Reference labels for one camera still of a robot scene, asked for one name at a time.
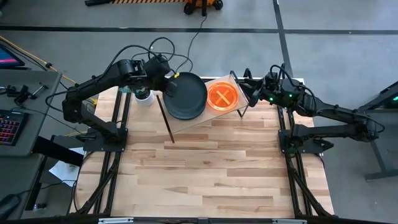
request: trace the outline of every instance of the computer monitor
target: computer monitor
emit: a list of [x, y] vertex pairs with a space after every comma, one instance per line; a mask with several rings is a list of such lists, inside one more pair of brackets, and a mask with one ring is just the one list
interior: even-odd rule
[[25, 63], [21, 59], [3, 45], [0, 45], [0, 68], [12, 68], [24, 65]]

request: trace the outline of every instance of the concrete floor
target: concrete floor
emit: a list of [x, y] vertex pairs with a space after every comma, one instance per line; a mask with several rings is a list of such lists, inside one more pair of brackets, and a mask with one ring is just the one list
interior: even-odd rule
[[[395, 0], [279, 0], [279, 4], [285, 29], [398, 29]], [[182, 7], [182, 3], [170, 3], [88, 8], [81, 0], [14, 0], [3, 9], [0, 24], [199, 27], [203, 19], [200, 11], [186, 16]], [[272, 0], [225, 0], [222, 11], [209, 9], [203, 27], [278, 28]], [[194, 33], [1, 31], [1, 35], [82, 82], [100, 74], [125, 45], [148, 46], [156, 37], [165, 36], [175, 42], [177, 53], [186, 54]], [[397, 81], [398, 35], [287, 34], [286, 42], [294, 77], [304, 78], [314, 94], [327, 103], [357, 108]], [[159, 42], [154, 50], [169, 51], [170, 46]], [[136, 52], [139, 51], [126, 51], [120, 58]], [[202, 33], [195, 39], [190, 57], [195, 64], [193, 72], [202, 76], [225, 75], [230, 70], [242, 74], [249, 67], [254, 76], [262, 77], [272, 64], [283, 62], [277, 33]], [[170, 65], [175, 68], [181, 61], [173, 60]], [[53, 105], [60, 107], [61, 100], [62, 97], [56, 98]], [[57, 112], [50, 114], [62, 118]], [[336, 124], [323, 118], [314, 121], [317, 126]], [[44, 125], [45, 137], [73, 132], [51, 119], [46, 119]], [[72, 125], [80, 130], [86, 128]], [[350, 139], [332, 141], [335, 147], [325, 153], [324, 160], [336, 215], [396, 223], [398, 177], [366, 182], [365, 174], [379, 171], [370, 144]]]

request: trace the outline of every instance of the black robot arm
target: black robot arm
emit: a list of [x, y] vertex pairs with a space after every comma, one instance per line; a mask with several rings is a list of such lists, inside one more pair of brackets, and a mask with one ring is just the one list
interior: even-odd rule
[[104, 137], [104, 142], [115, 142], [119, 137], [116, 123], [105, 122], [90, 113], [83, 100], [114, 86], [128, 86], [136, 95], [145, 94], [149, 90], [171, 91], [173, 83], [165, 78], [169, 71], [168, 62], [160, 55], [152, 57], [146, 63], [140, 60], [120, 60], [102, 75], [92, 76], [91, 80], [68, 89], [62, 102], [63, 118], [97, 130]]
[[342, 108], [322, 102], [319, 98], [307, 93], [310, 91], [303, 83], [290, 78], [280, 79], [280, 74], [268, 73], [260, 80], [246, 78], [240, 87], [249, 97], [249, 105], [255, 106], [258, 100], [266, 100], [271, 104], [287, 110], [296, 111], [301, 116], [322, 116], [346, 123], [339, 126], [308, 128], [295, 124], [287, 136], [288, 147], [298, 148], [308, 139], [322, 145], [322, 151], [333, 147], [333, 144], [321, 138], [352, 138], [357, 141], [369, 142], [378, 138], [377, 124], [365, 112]]

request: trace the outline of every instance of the gray desk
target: gray desk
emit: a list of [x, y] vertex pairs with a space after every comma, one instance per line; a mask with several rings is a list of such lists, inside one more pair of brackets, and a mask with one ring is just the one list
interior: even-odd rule
[[[39, 82], [47, 85], [49, 89], [42, 91], [36, 100], [26, 100], [23, 103], [26, 108], [44, 114], [47, 114], [49, 110], [45, 104], [45, 98], [55, 93], [60, 79], [61, 74], [55, 72], [0, 70], [0, 86], [12, 85], [18, 91], [23, 85], [26, 85], [29, 88], [28, 91], [32, 93], [40, 86]], [[6, 95], [0, 95], [0, 102], [2, 110], [17, 107], [14, 99]], [[31, 189], [44, 159], [43, 155], [31, 154], [31, 151], [43, 125], [45, 115], [34, 111], [24, 112], [30, 115], [17, 144], [15, 146], [0, 146], [0, 199], [9, 194], [17, 194]], [[9, 220], [21, 217], [29, 195], [30, 192], [21, 195], [21, 203], [9, 216]]]
[[[39, 173], [43, 158], [44, 156], [40, 154], [23, 158], [0, 158], [0, 199], [9, 194], [18, 194], [31, 189]], [[21, 217], [29, 195], [30, 192], [26, 192], [20, 196], [21, 202], [8, 217], [8, 220]]]
[[[56, 72], [2, 69], [0, 70], [0, 86], [12, 85], [19, 91], [23, 85], [26, 85], [29, 88], [28, 91], [32, 93], [40, 87], [39, 82], [42, 82], [49, 87], [48, 90], [40, 92], [36, 100], [26, 100], [23, 105], [28, 109], [47, 114], [49, 107], [45, 104], [44, 99], [55, 93], [61, 77], [61, 74]], [[7, 97], [6, 95], [0, 95], [0, 102], [0, 109], [2, 110], [11, 110], [17, 107], [14, 103], [14, 98]], [[30, 114], [25, 128], [22, 130], [15, 146], [0, 146], [0, 157], [28, 156], [33, 149], [37, 136], [42, 128], [45, 115], [35, 111], [21, 111]]]

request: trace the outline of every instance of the rgb keyboard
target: rgb keyboard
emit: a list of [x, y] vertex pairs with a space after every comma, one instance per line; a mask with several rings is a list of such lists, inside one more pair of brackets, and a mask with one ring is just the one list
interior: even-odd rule
[[0, 145], [15, 146], [29, 113], [0, 110]]

